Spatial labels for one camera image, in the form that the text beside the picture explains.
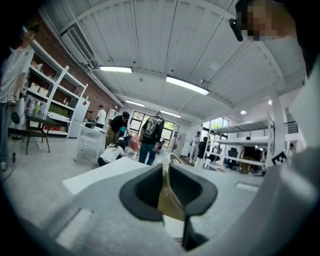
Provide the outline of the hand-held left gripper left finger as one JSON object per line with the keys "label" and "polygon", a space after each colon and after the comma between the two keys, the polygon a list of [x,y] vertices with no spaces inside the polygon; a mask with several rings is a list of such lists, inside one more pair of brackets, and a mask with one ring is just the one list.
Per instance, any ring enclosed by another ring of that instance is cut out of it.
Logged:
{"label": "hand-held left gripper left finger", "polygon": [[129,180],[149,171],[142,167],[105,178],[69,199],[43,225],[43,231],[72,256],[183,256],[162,222],[137,219],[119,193]]}

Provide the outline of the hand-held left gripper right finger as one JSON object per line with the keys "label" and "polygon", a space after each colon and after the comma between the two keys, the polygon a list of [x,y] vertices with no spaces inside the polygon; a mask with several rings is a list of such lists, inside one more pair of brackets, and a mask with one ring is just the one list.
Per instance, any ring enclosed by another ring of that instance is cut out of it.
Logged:
{"label": "hand-held left gripper right finger", "polygon": [[183,212],[187,252],[251,252],[254,222],[247,208],[261,178],[171,164],[170,186]]}

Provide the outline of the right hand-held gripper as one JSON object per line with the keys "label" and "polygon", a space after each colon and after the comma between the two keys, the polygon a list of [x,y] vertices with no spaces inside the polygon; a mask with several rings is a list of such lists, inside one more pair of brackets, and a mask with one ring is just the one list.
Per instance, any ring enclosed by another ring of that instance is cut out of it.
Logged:
{"label": "right hand-held gripper", "polygon": [[288,160],[288,157],[285,151],[281,151],[280,153],[278,153],[277,155],[274,155],[271,158],[271,162],[274,166],[281,165],[282,163],[285,163],[287,160]]}

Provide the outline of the clear plastic container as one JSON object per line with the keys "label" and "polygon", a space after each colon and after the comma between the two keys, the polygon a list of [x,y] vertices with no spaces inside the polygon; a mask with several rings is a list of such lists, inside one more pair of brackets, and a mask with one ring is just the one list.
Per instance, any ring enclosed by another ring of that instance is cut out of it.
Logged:
{"label": "clear plastic container", "polygon": [[179,164],[182,161],[171,152],[166,153],[158,163],[162,164],[162,188],[159,193],[157,210],[165,216],[184,222],[185,214],[182,203],[174,192],[170,181],[170,165]]}

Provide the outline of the white metal rack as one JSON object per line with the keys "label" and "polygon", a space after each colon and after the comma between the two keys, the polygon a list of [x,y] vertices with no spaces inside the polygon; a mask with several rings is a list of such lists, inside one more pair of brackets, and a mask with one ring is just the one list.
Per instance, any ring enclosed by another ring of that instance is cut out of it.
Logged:
{"label": "white metal rack", "polygon": [[212,129],[209,127],[204,167],[218,172],[256,175],[272,165],[275,149],[275,125],[270,112],[266,118]]}

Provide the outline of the wooden coat stand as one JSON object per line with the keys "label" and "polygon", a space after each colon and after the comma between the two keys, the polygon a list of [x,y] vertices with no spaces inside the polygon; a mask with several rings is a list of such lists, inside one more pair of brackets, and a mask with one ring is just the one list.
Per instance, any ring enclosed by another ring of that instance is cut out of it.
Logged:
{"label": "wooden coat stand", "polygon": [[180,129],[180,125],[177,126],[176,131],[174,132],[174,142],[173,142],[173,146],[172,146],[172,150],[171,152],[173,152],[174,150],[177,149],[177,139],[179,137],[179,129]]}

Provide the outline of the small white side table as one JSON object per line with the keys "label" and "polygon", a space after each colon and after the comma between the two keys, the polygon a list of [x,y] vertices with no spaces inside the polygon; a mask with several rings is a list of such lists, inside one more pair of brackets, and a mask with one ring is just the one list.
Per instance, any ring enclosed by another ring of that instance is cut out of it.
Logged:
{"label": "small white side table", "polygon": [[102,147],[105,145],[106,133],[104,133],[104,131],[100,128],[89,128],[86,127],[84,124],[81,124],[79,127],[80,129],[76,138],[76,147],[73,159],[75,161],[77,160],[78,148],[80,148],[80,150],[83,151],[85,143],[89,143],[89,145],[92,145],[92,148],[95,151],[94,164],[97,166],[100,151],[102,150]]}

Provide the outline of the large black-framed window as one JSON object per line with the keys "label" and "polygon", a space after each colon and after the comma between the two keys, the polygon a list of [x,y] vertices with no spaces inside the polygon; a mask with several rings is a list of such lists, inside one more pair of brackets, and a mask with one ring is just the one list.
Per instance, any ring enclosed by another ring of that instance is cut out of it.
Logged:
{"label": "large black-framed window", "polygon": [[[143,125],[151,116],[142,112],[134,111],[129,124],[129,130],[133,135],[140,135]],[[161,134],[161,141],[164,141],[164,148],[168,149],[171,139],[173,137],[175,123],[171,121],[164,121],[164,128]]]}

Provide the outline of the white refrigerator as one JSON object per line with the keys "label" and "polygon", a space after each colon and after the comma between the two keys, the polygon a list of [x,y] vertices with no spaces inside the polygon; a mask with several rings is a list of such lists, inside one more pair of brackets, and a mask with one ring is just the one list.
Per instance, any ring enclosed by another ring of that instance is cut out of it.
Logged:
{"label": "white refrigerator", "polygon": [[80,125],[83,124],[86,118],[86,114],[89,106],[90,106],[90,101],[83,97],[80,97],[77,100],[76,105],[72,103],[71,107],[74,109],[74,111],[72,112],[72,117],[70,117],[70,123],[68,127],[68,135],[67,135],[68,139],[70,138],[76,139],[78,137],[79,131],[80,131]]}

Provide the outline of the dark glass-top table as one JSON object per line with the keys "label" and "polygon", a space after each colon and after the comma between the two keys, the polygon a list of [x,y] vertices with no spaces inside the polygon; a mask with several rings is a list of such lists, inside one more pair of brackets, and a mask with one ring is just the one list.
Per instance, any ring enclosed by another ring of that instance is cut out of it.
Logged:
{"label": "dark glass-top table", "polygon": [[29,143],[31,137],[41,138],[41,142],[44,142],[44,139],[47,143],[48,152],[50,152],[50,146],[48,141],[49,130],[45,132],[44,127],[48,126],[57,127],[59,124],[55,122],[53,119],[48,117],[47,115],[42,115],[42,117],[36,117],[35,115],[27,115],[26,116],[26,152],[28,154]]}

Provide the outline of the white shelving unit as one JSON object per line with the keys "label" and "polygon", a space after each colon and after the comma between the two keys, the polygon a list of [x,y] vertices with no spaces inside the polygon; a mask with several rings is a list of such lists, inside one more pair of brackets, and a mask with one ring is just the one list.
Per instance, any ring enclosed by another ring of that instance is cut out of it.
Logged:
{"label": "white shelving unit", "polygon": [[58,63],[37,41],[31,43],[34,50],[29,66],[27,94],[40,102],[41,112],[58,123],[57,128],[44,126],[50,134],[67,138],[70,117],[88,84],[83,84],[69,73],[68,65]]}

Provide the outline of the wall air conditioner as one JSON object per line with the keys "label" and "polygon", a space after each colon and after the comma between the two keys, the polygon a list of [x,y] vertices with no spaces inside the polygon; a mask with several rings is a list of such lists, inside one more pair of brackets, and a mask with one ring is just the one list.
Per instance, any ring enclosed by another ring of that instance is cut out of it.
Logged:
{"label": "wall air conditioner", "polygon": [[77,24],[60,35],[60,39],[72,56],[83,66],[95,67],[94,53]]}

